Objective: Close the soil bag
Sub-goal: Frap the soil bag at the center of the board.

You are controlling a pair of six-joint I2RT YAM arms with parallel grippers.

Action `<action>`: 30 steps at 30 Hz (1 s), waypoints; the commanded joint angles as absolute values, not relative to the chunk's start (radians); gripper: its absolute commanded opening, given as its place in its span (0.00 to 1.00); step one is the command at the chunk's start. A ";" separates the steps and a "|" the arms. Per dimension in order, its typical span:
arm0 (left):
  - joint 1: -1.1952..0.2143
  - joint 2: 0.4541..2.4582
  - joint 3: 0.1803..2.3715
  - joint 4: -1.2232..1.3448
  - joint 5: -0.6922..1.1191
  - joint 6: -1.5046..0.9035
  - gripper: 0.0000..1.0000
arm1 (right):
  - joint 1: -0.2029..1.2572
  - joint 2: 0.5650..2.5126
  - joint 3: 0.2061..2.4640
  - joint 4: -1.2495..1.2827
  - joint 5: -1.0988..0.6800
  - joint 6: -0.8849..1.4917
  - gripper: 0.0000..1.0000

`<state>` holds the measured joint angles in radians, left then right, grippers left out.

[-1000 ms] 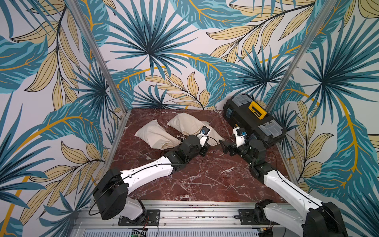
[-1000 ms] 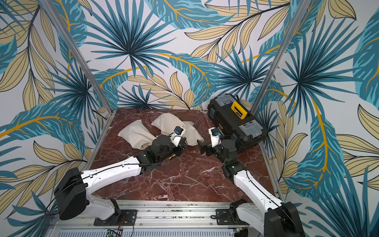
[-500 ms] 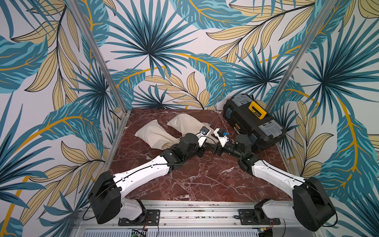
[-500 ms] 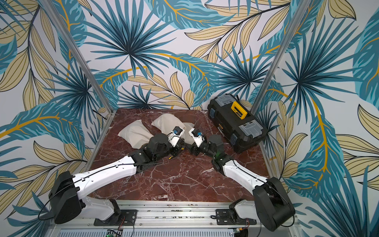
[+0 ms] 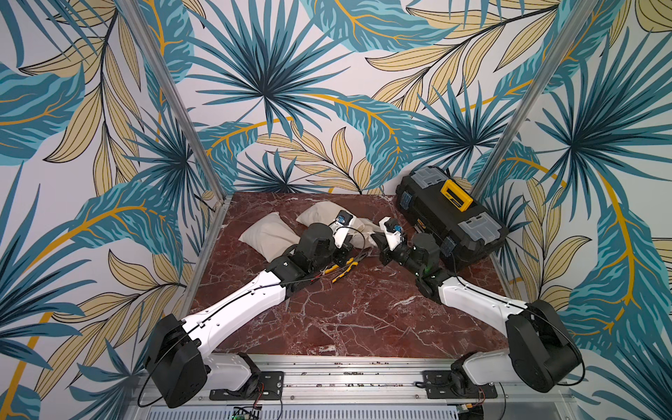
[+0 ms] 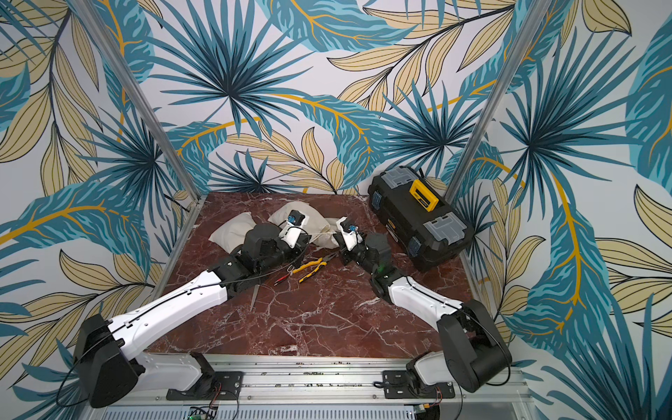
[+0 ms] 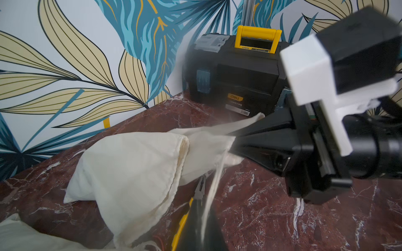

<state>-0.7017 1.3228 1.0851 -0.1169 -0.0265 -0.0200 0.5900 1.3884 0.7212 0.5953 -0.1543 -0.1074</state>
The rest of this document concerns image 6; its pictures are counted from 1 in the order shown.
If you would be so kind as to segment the cream cloth soil bag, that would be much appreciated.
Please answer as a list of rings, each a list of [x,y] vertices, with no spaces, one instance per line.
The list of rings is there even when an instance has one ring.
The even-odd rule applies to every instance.
[[[287,218],[292,210],[297,210],[308,217],[308,222],[303,229],[311,236],[311,244],[318,248],[337,249],[337,241],[333,238],[336,234],[338,218],[325,218],[315,208],[301,201],[292,201],[273,213],[268,221],[278,226],[287,222]]]

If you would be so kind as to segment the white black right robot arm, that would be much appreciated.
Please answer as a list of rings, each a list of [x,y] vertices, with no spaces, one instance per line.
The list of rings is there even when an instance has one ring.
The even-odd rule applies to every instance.
[[[449,299],[403,273],[394,265],[384,234],[349,232],[332,237],[343,264],[353,262],[369,273],[379,299],[409,311],[439,334],[441,350],[407,363],[404,381],[409,393],[420,396],[441,384],[474,393],[500,372],[511,371],[511,353],[481,302]]]

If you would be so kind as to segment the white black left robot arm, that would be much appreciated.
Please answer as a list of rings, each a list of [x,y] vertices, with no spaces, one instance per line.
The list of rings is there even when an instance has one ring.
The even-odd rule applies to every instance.
[[[133,391],[163,388],[192,399],[212,397],[220,382],[203,355],[173,360],[147,348],[191,318],[296,266],[310,241],[302,227],[258,224],[232,254],[182,287],[108,320],[100,314],[85,320],[73,353],[84,402],[100,409]]]

